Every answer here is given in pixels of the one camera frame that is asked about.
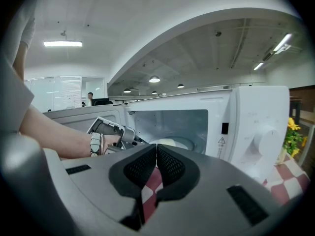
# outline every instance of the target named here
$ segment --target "white sleeve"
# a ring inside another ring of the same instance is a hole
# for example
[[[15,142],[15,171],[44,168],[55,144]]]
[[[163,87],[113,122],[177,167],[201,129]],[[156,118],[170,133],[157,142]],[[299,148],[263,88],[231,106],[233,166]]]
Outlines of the white sleeve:
[[[26,43],[28,46],[28,49],[30,48],[34,34],[35,34],[35,17],[34,17],[34,11],[33,11],[21,36],[21,42]]]

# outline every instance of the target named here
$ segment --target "warning label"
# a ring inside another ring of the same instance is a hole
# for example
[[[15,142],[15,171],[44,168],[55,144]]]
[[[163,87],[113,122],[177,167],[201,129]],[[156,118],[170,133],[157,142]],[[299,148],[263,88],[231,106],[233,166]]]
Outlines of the warning label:
[[[218,144],[225,144],[225,140],[223,139],[223,137],[220,139],[220,141],[218,141]]]

